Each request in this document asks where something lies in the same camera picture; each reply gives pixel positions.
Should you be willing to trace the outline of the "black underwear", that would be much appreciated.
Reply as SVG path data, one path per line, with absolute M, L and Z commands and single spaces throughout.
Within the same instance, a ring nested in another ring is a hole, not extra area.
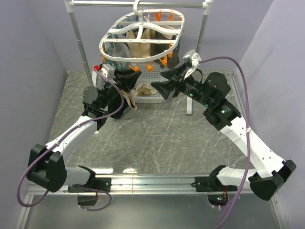
M 126 108 L 128 106 L 133 110 L 137 109 L 137 106 L 134 101 L 134 96 L 132 95 L 132 90 L 130 92 L 125 92 L 122 89 L 120 89 L 120 90 L 121 90 L 121 93 L 123 96 L 123 106 L 117 113 L 111 115 L 111 118 L 113 118 L 113 119 L 120 119 L 121 116 L 123 115 L 123 112 L 126 110 Z

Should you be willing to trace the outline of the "white clip hanger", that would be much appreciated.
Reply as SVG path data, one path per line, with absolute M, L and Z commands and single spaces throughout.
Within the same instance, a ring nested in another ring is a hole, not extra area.
M 179 45 L 185 17 L 172 9 L 139 8 L 119 18 L 100 41 L 102 63 L 118 70 L 139 71 L 143 65 L 153 71 L 153 63 L 173 69 L 179 63 Z

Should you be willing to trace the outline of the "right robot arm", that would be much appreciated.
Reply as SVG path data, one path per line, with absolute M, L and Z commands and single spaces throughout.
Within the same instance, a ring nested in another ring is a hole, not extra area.
M 246 124 L 245 118 L 226 96 L 231 87 L 224 74 L 210 73 L 204 82 L 191 75 L 184 77 L 186 65 L 162 72 L 167 80 L 151 86 L 164 98 L 182 93 L 205 107 L 205 119 L 230 139 L 247 157 L 253 169 L 220 165 L 207 177 L 196 177 L 192 186 L 198 192 L 237 191 L 249 188 L 262 200 L 270 200 L 296 169 L 292 160 L 284 160 L 273 152 Z

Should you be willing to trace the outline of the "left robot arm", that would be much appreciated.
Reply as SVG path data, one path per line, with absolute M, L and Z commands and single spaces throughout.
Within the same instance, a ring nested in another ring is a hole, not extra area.
M 115 71 L 101 89 L 89 86 L 83 91 L 84 111 L 79 119 L 61 136 L 45 144 L 36 144 L 30 151 L 26 178 L 50 192 L 65 185 L 79 185 L 84 191 L 96 188 L 96 174 L 84 167 L 67 167 L 66 163 L 77 147 L 101 129 L 109 116 L 123 109 L 121 91 L 130 91 L 141 72 Z

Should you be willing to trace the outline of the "beige underwear in basket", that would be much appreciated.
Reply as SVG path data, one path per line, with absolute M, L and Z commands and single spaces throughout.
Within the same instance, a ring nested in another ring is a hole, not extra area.
M 154 89 L 150 84 L 145 83 L 137 85 L 134 89 L 134 94 L 136 96 L 150 96 L 157 93 L 156 89 Z

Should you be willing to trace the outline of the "striped grey hanging underwear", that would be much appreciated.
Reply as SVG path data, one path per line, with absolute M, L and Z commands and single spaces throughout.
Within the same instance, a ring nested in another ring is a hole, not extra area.
M 108 55 L 111 55 L 113 57 L 122 57 L 122 58 L 127 58 L 126 50 L 125 50 L 125 44 L 123 43 L 110 43 L 106 44 L 106 46 L 103 46 L 105 49 L 105 52 Z M 129 62 L 117 62 L 117 61 L 112 61 L 109 59 L 106 59 L 102 53 L 100 53 L 102 63 L 107 63 L 110 64 L 114 69 L 123 71 L 126 69 L 129 69 Z

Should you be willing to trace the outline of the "beige hanging underwear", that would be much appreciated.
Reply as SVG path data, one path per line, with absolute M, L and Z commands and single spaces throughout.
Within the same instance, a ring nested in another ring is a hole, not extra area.
M 141 39 L 148 40 L 172 40 L 174 36 L 159 33 L 151 29 L 144 29 Z M 147 58 L 155 56 L 168 49 L 169 44 L 156 44 L 156 43 L 128 43 L 131 56 L 133 58 Z

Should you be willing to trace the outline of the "white plastic basket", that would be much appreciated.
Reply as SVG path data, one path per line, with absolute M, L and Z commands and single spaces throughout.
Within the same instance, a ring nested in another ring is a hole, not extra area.
M 153 71 L 150 72 L 146 68 L 141 69 L 142 74 L 138 78 L 135 89 L 138 85 L 142 84 L 151 84 L 151 82 L 163 82 L 166 81 L 164 77 L 160 75 L 160 72 L 167 70 L 167 68 L 161 69 L 159 65 L 153 65 Z M 152 95 L 141 95 L 135 97 L 136 103 L 146 103 L 146 104 L 159 104 L 163 102 L 163 98 L 159 93 L 155 93 Z

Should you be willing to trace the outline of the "white clothes rack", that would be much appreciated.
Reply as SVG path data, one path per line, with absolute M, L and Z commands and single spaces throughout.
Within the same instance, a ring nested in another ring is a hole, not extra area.
M 134 63 L 145 63 L 149 61 L 153 61 L 156 58 L 162 57 L 164 54 L 169 54 L 170 51 L 173 51 L 174 48 L 178 45 L 178 41 L 181 38 L 182 29 L 184 27 L 184 16 L 178 15 L 179 12 L 174 10 L 174 8 L 190 8 L 190 9 L 202 9 L 203 10 L 203 20 L 201 24 L 201 30 L 198 38 L 198 43 L 196 47 L 196 52 L 199 54 L 201 50 L 201 45 L 203 41 L 203 34 L 207 22 L 207 18 L 210 15 L 212 9 L 212 0 L 205 0 L 202 3 L 188 3 L 188 2 L 143 2 L 141 0 L 131 1 L 102 1 L 102 0 L 66 0 L 65 5 L 67 12 L 69 13 L 71 23 L 73 26 L 74 34 L 76 37 L 76 41 L 79 47 L 79 51 L 81 54 L 82 62 L 84 65 L 85 72 L 87 74 L 87 79 L 89 84 L 93 86 L 92 75 L 90 74 L 89 64 L 87 61 L 87 57 L 85 54 L 85 49 L 81 40 L 81 35 L 79 31 L 79 27 L 75 17 L 75 7 L 76 6 L 92 6 L 92 7 L 133 7 L 133 12 L 127 14 L 120 18 L 112 28 L 110 28 L 106 35 L 101 39 L 100 44 L 103 42 L 122 42 L 122 39 L 118 38 L 108 38 L 109 34 L 118 35 L 123 34 L 132 29 L 139 29 L 138 36 L 135 39 L 129 39 L 128 43 L 157 43 L 157 44 L 166 44 L 169 41 L 166 40 L 148 40 L 141 39 L 143 29 L 148 28 L 155 30 L 159 33 L 163 33 L 166 35 L 175 35 L 176 39 L 173 41 L 173 45 L 169 50 L 164 51 L 156 56 L 147 57 L 147 58 L 121 58 L 121 57 L 112 57 L 107 55 L 104 51 L 101 51 L 102 55 L 106 57 L 106 59 L 118 62 L 134 62 Z M 180 21 L 144 21 L 143 13 L 144 12 L 168 12 L 175 13 L 181 19 Z

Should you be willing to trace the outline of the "aluminium rail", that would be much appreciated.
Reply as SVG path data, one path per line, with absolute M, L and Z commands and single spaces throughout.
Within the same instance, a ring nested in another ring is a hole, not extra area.
M 85 168 L 70 168 L 66 175 L 35 178 L 28 186 L 30 194 L 96 193 L 113 194 L 190 194 L 223 193 L 250 190 L 269 200 L 281 186 L 282 179 L 274 173 L 261 178 L 256 169 L 244 171 L 219 167 L 210 174 L 95 174 Z

